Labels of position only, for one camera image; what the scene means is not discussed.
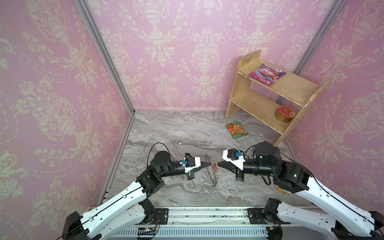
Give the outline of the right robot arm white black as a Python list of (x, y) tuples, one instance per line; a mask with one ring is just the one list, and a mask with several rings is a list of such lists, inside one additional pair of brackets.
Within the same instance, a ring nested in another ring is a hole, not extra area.
[(236, 149), (223, 152), (218, 167), (244, 181), (245, 175), (268, 177), (283, 191), (304, 198), (320, 208), (316, 213), (293, 207), (270, 198), (264, 209), (265, 220), (273, 224), (290, 223), (322, 233), (333, 240), (382, 240), (384, 216), (377, 211), (365, 211), (322, 184), (307, 168), (282, 159), (279, 148), (268, 142), (253, 146), (250, 156)]

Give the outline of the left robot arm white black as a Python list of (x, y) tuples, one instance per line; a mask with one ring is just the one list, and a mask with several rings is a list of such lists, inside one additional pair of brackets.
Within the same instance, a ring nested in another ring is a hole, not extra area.
[(73, 212), (65, 221), (61, 240), (107, 240), (132, 225), (157, 221), (156, 209), (149, 197), (164, 185), (164, 177), (186, 175), (211, 166), (199, 157), (186, 154), (183, 160), (172, 161), (171, 154), (160, 151), (147, 168), (125, 190), (94, 209), (79, 214)]

